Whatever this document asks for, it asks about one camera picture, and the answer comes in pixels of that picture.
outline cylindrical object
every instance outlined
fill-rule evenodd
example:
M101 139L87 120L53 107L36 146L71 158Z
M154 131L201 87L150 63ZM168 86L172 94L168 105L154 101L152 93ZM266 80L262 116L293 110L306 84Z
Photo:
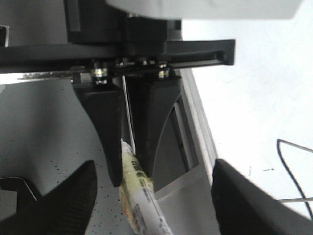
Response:
M123 212L138 235L173 235L154 196L153 185L140 167L131 147L122 141Z

